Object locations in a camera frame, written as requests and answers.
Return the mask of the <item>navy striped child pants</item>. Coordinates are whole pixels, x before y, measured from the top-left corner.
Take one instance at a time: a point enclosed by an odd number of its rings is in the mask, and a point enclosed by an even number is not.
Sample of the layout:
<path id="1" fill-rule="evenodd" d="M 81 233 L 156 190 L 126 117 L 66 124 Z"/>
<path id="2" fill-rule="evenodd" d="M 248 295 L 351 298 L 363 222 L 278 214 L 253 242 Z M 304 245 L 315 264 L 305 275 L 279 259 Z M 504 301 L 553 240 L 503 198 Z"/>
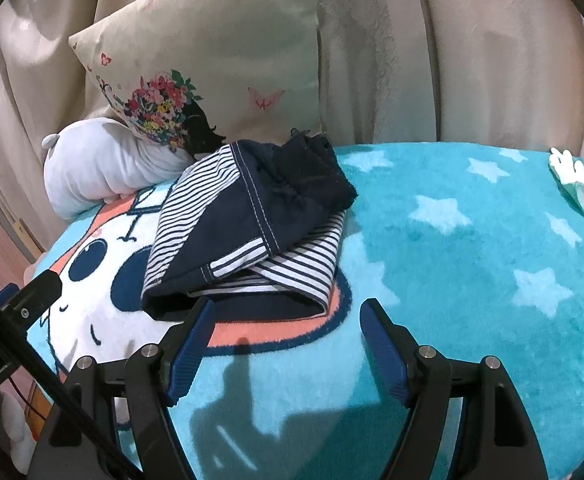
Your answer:
<path id="1" fill-rule="evenodd" d="M 222 146 L 167 195 L 141 307 L 161 321 L 177 320 L 203 297 L 224 322 L 325 315 L 356 197 L 323 134 Z"/>

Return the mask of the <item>turquoise cartoon star blanket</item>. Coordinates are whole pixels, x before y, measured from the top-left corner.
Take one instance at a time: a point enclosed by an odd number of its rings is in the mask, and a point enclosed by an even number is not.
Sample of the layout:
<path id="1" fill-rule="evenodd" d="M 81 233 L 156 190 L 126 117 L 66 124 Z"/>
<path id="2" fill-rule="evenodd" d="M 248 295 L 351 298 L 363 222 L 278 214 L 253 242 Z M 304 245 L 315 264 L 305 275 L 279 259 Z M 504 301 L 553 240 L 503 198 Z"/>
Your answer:
<path id="1" fill-rule="evenodd" d="M 584 460 L 584 216 L 542 152 L 475 144 L 340 148 L 358 196 L 328 308 L 289 321 L 220 314 L 170 410 L 200 479 L 375 479 L 406 411 L 359 327 L 374 298 L 420 344 L 497 356 L 550 478 Z"/>

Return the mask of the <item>white plush pillow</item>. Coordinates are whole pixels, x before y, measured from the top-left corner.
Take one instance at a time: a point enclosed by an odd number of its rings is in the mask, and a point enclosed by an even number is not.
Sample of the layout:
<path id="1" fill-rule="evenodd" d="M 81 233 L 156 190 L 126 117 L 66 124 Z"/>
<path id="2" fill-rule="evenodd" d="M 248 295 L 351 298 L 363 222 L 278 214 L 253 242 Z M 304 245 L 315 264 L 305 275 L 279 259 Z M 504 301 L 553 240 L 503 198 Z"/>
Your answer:
<path id="1" fill-rule="evenodd" d="M 42 139 L 44 183 L 54 212 L 72 220 L 98 203 L 111 203 L 178 178 L 194 158 L 178 148 L 143 141 L 111 118 L 73 122 Z"/>

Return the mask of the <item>white plush toy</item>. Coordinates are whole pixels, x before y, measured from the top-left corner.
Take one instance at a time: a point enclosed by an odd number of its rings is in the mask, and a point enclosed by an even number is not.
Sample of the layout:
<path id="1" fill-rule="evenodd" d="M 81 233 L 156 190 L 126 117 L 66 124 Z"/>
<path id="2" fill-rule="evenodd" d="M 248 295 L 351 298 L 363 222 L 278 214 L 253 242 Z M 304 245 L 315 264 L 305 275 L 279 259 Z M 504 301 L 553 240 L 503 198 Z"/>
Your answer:
<path id="1" fill-rule="evenodd" d="M 584 164 L 576 159 L 569 150 L 560 152 L 550 148 L 549 168 L 559 182 L 562 190 L 584 214 Z"/>

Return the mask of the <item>beige floral pillow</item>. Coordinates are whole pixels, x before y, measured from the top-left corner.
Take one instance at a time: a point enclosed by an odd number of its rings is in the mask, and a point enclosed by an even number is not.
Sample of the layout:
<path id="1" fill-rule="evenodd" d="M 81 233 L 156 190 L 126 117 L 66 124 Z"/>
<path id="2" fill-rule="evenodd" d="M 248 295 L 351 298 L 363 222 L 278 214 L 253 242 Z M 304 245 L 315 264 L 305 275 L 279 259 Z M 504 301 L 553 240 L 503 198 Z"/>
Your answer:
<path id="1" fill-rule="evenodd" d="M 320 123 L 318 0 L 135 0 L 68 42 L 140 138 L 191 153 Z"/>

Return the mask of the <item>beige curtain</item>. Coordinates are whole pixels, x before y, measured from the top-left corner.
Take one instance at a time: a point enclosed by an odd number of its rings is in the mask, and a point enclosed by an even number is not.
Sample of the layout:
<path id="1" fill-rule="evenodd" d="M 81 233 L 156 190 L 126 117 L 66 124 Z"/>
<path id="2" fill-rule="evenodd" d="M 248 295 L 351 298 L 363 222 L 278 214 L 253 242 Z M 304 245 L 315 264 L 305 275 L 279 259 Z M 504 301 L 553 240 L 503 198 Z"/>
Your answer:
<path id="1" fill-rule="evenodd" d="M 135 0 L 0 0 L 0 210 L 64 230 L 42 139 L 115 112 L 68 40 Z M 339 145 L 470 142 L 579 152 L 584 23 L 571 0 L 318 0 L 315 130 Z"/>

